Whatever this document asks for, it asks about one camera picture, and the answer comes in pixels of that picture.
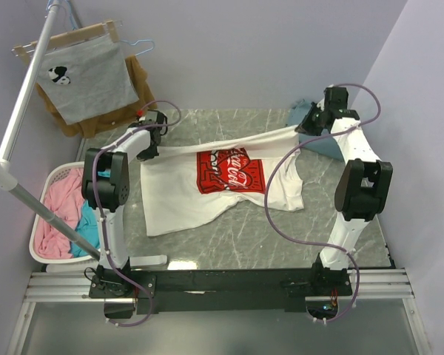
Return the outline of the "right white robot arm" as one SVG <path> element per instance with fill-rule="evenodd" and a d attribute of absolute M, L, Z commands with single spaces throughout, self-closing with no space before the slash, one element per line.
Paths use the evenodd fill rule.
<path fill-rule="evenodd" d="M 367 121 L 349 108 L 347 89 L 348 84 L 325 88 L 323 100 L 311 105 L 296 128 L 307 137 L 300 148 L 331 138 L 345 163 L 334 193 L 334 227 L 312 265 L 310 286 L 319 295 L 347 282 L 354 247 L 365 227 L 384 210 L 393 175 L 391 163 L 380 159 L 364 135 Z"/>

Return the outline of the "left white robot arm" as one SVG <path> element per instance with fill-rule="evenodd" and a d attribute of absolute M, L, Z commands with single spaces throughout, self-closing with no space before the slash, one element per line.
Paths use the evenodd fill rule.
<path fill-rule="evenodd" d="M 134 159 L 157 157 L 166 133 L 167 116 L 150 109 L 138 112 L 136 121 L 114 142 L 86 151 L 81 191 L 97 220 L 101 253 L 92 283 L 116 297 L 125 297 L 134 289 L 123 237 L 123 211 L 130 194 L 129 165 Z"/>

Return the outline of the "white coca-cola t-shirt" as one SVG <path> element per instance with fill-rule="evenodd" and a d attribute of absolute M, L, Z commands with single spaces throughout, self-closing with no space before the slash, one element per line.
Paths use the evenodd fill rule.
<path fill-rule="evenodd" d="M 149 237 L 210 223 L 237 203 L 281 211 L 303 209 L 294 127 L 194 146 L 162 146 L 141 163 Z"/>

